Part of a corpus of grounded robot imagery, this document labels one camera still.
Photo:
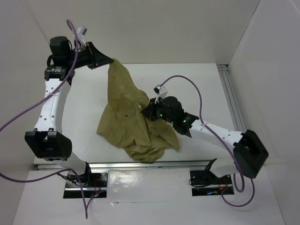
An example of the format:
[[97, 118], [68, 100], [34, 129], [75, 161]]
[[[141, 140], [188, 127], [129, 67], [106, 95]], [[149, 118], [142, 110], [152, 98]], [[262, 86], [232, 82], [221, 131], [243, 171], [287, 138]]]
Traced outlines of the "olive tan jacket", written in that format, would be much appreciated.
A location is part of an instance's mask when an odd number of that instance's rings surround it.
[[166, 149], [179, 151], [180, 142], [167, 122], [149, 121], [142, 115], [138, 105], [144, 109], [149, 102], [147, 94], [135, 86], [127, 68], [114, 59], [108, 68], [107, 105], [97, 134], [139, 162], [154, 162]]

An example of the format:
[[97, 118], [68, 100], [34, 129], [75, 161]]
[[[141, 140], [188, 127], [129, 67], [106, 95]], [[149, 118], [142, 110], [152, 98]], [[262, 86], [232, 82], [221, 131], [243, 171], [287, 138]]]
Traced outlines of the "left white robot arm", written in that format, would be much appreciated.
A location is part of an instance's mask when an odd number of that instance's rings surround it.
[[92, 42], [74, 42], [71, 49], [67, 37], [50, 40], [51, 56], [45, 70], [45, 99], [39, 119], [33, 131], [25, 133], [25, 141], [35, 156], [70, 169], [66, 179], [82, 187], [92, 183], [92, 174], [87, 162], [72, 152], [72, 142], [62, 133], [62, 116], [70, 91], [75, 69], [87, 66], [95, 69], [111, 64], [113, 59], [101, 53]]

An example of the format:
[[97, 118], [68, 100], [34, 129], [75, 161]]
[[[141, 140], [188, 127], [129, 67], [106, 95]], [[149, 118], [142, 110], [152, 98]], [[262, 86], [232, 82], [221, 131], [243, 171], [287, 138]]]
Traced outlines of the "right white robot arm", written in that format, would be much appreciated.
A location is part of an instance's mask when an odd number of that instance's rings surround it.
[[232, 131], [201, 122], [198, 116], [185, 112], [175, 97], [159, 100], [152, 98], [142, 114], [150, 121], [164, 120], [172, 124], [174, 130], [181, 135], [207, 141], [228, 151], [229, 159], [214, 159], [207, 166], [204, 177], [210, 184], [235, 173], [254, 179], [269, 156], [254, 131]]

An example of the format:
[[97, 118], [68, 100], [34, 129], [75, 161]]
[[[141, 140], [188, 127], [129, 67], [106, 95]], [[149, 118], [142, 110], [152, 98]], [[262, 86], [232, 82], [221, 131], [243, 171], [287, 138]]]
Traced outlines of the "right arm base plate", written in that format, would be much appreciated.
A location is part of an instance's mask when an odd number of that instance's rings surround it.
[[206, 170], [190, 171], [188, 184], [192, 188], [192, 196], [233, 195], [233, 182], [230, 175], [221, 178]]

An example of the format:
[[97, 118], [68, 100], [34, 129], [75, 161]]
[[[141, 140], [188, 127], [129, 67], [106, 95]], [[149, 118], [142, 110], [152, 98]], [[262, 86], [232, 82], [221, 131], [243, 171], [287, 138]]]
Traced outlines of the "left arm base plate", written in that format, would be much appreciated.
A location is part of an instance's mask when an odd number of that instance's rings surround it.
[[[71, 175], [62, 175], [66, 181], [64, 188], [64, 199], [81, 198], [79, 182]], [[90, 174], [90, 181], [83, 183], [82, 189], [85, 198], [106, 198], [107, 197], [108, 172], [93, 172]]]

